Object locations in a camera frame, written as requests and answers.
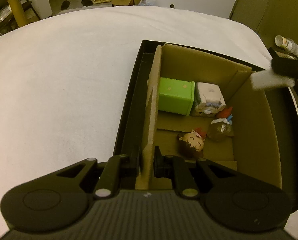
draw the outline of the screw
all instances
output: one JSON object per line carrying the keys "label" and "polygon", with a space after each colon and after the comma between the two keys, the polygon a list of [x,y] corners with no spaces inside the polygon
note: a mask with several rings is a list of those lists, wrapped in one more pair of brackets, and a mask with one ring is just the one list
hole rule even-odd
{"label": "screw", "polygon": [[108,197],[111,194],[111,191],[106,188],[97,189],[95,195],[97,197]]}
{"label": "screw", "polygon": [[195,197],[198,195],[198,191],[194,188],[186,188],[182,191],[182,195],[186,197]]}

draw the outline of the yellow pole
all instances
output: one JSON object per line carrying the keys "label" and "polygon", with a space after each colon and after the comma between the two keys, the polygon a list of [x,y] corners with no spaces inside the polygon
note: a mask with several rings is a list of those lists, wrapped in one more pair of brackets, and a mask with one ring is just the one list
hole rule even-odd
{"label": "yellow pole", "polygon": [[19,28],[29,24],[20,0],[8,0],[8,3]]}

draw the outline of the green box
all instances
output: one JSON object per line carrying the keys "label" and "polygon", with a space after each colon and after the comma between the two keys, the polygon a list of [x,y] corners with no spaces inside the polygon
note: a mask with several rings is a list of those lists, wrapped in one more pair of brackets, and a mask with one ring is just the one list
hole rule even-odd
{"label": "green box", "polygon": [[194,100],[194,81],[160,78],[158,110],[189,115]]}

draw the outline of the white tablecloth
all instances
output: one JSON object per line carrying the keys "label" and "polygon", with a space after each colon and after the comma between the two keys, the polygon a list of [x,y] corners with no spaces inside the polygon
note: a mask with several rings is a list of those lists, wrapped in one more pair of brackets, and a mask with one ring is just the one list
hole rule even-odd
{"label": "white tablecloth", "polygon": [[[0,37],[0,200],[10,188],[113,153],[142,40],[216,51],[269,68],[246,26],[171,8],[96,8]],[[0,213],[0,235],[7,226]]]}

